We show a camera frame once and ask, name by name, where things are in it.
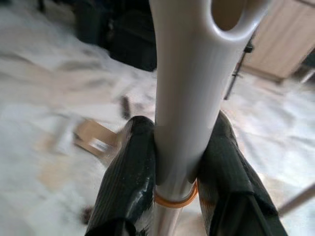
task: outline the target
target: orange ring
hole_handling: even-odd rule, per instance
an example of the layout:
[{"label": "orange ring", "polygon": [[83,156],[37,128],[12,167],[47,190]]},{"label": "orange ring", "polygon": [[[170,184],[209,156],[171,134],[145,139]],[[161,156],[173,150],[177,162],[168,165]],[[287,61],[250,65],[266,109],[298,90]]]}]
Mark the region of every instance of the orange ring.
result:
[{"label": "orange ring", "polygon": [[168,201],[162,197],[160,197],[157,192],[155,192],[155,202],[163,207],[168,207],[168,208],[183,208],[187,205],[189,205],[194,198],[196,197],[196,195],[198,194],[198,188],[197,188],[197,181],[195,182],[194,186],[193,186],[193,190],[191,195],[189,196],[188,199],[181,201],[181,202],[171,202]]}]

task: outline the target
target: wooden cabinet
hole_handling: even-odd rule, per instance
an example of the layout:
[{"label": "wooden cabinet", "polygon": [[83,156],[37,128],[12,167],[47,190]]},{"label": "wooden cabinet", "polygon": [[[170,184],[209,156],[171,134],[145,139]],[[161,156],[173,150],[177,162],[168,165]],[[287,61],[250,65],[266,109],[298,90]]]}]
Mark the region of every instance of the wooden cabinet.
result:
[{"label": "wooden cabinet", "polygon": [[253,39],[244,69],[281,81],[294,72],[315,45],[315,8],[297,0],[274,0]]}]

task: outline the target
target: orange rubber band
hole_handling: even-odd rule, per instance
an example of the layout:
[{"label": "orange rubber band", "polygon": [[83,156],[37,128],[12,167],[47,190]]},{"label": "orange rubber band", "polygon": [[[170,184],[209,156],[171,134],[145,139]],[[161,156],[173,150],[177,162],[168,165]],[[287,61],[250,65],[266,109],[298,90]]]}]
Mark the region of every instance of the orange rubber band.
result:
[{"label": "orange rubber band", "polygon": [[194,186],[193,186],[193,190],[191,195],[189,196],[188,199],[181,201],[181,202],[171,202],[168,201],[162,197],[160,197],[156,192],[155,192],[155,202],[163,207],[168,207],[168,208],[183,208],[187,205],[189,205],[194,198],[196,197],[196,195],[198,194],[198,188],[197,188],[197,181],[195,182]]}]

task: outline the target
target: white marble floor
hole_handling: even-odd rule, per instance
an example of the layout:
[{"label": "white marble floor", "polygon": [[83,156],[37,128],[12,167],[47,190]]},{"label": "white marble floor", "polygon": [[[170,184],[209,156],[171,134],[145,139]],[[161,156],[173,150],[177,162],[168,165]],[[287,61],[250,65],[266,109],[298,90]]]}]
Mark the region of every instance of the white marble floor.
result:
[{"label": "white marble floor", "polygon": [[[114,61],[74,36],[73,15],[47,1],[0,6],[0,235],[84,235],[80,210],[93,204],[105,167],[91,154],[53,144],[71,116],[117,131],[119,98],[133,115],[154,119],[156,73]],[[309,82],[282,85],[243,73],[222,103],[245,157],[281,206],[314,181],[315,92]],[[184,209],[177,235],[203,235],[198,202]],[[314,200],[282,219],[290,235],[315,231]]]}]

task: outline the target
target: cardboard piece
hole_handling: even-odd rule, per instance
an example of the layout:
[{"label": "cardboard piece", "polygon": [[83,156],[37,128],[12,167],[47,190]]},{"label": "cardboard piece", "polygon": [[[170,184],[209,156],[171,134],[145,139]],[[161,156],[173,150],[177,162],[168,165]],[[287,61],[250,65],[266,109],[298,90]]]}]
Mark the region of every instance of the cardboard piece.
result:
[{"label": "cardboard piece", "polygon": [[74,143],[97,157],[102,156],[107,149],[115,148],[118,143],[116,133],[91,119],[79,124],[74,134]]}]

